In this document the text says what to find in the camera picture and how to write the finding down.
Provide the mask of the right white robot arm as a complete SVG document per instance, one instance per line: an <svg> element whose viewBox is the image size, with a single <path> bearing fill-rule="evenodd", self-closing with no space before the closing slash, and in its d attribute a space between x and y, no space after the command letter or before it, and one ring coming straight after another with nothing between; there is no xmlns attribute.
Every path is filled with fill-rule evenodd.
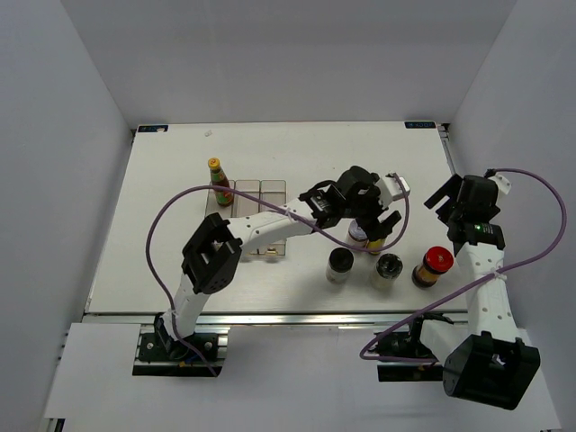
<svg viewBox="0 0 576 432"><path fill-rule="evenodd" d="M499 213L501 184L477 175L453 175L425 202L447 227L454 258L471 279L464 292L466 328L424 319L406 336L419 359L433 355L443 367L445 394L504 410L521 402L541 364L537 348L522 339L512 316L504 274L505 241Z"/></svg>

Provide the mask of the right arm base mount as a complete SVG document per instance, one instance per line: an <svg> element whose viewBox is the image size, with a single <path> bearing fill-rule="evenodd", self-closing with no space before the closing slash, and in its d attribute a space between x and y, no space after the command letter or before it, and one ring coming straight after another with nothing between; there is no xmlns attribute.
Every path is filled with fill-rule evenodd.
<svg viewBox="0 0 576 432"><path fill-rule="evenodd" d="M391 357L377 365L380 383L443 381L442 363L420 341L423 324L428 322L455 324L444 313L426 312L414 319L408 330L394 331L369 349L371 354Z"/></svg>

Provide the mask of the red chili sauce bottle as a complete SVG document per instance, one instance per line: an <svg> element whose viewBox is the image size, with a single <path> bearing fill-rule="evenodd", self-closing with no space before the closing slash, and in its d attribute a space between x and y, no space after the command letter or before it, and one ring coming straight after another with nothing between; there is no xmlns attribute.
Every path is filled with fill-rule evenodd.
<svg viewBox="0 0 576 432"><path fill-rule="evenodd" d="M212 157L208 160L210 170L211 185L218 186L214 190L215 199L219 206L228 207L233 204L234 194L230 191L230 181L221 167L218 158Z"/></svg>

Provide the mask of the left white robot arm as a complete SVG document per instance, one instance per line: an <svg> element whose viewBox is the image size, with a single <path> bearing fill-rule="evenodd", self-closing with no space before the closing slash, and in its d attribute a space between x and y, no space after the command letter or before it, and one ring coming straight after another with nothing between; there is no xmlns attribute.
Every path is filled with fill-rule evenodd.
<svg viewBox="0 0 576 432"><path fill-rule="evenodd" d="M232 282L243 256L279 240L327 235L343 219L356 221L371 241L386 239L401 216L382 214L409 194L397 174L379 176L351 166L338 180L321 181L286 204L269 203L257 214L231 219L217 212L206 216L183 247L181 282L168 298L169 309L155 319L159 348L171 359L190 352L210 359L192 343L196 323L208 299Z"/></svg>

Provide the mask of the small yellow label bottle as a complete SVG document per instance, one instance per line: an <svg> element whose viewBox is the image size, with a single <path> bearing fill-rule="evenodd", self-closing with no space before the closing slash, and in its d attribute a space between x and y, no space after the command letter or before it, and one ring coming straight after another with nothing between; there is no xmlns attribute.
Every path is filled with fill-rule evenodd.
<svg viewBox="0 0 576 432"><path fill-rule="evenodd" d="M385 241L386 238L378 238L374 240L369 239L366 242L366 249L371 255L377 256L382 252Z"/></svg>

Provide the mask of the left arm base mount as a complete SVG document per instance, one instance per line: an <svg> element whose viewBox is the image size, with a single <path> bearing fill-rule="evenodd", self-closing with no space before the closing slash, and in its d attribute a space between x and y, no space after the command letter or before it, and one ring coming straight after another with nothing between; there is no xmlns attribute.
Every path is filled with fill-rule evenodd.
<svg viewBox="0 0 576 432"><path fill-rule="evenodd" d="M228 334L223 330L200 332L187 337L187 343L202 354L176 341L168 352L152 326L142 326L135 350L133 376L215 378L222 370L227 354Z"/></svg>

